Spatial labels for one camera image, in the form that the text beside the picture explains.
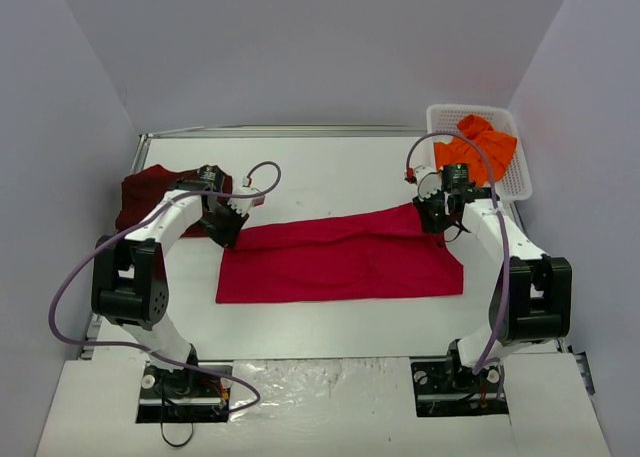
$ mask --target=white table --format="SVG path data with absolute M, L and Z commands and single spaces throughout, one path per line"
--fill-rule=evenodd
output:
M 403 181 L 403 163 L 418 135 L 163 138 L 150 141 L 144 165 L 215 163 L 241 176 L 261 160 L 277 161 L 282 184 L 252 211 L 248 226 L 255 226 L 408 202 L 415 188 Z M 428 151 L 421 157 L 432 159 Z M 271 177 L 261 171 L 254 182 L 264 188 Z M 216 305 L 220 249 L 208 239 L 178 242 L 167 258 L 177 328 L 201 359 L 234 360 L 234 374 L 264 393 L 258 408 L 230 423 L 197 425 L 180 453 L 608 455 L 573 357 L 552 344 L 507 359 L 510 416 L 415 417 L 407 357 L 442 355 L 454 338 L 486 321 L 498 273 L 471 236 L 450 250 L 465 266 L 461 296 Z M 104 322 L 99 339 L 129 336 Z M 143 365 L 143 355 L 119 348 L 68 362 L 38 455 L 173 455 L 157 425 L 134 423 Z M 245 394 L 236 388 L 232 397 L 242 401 Z

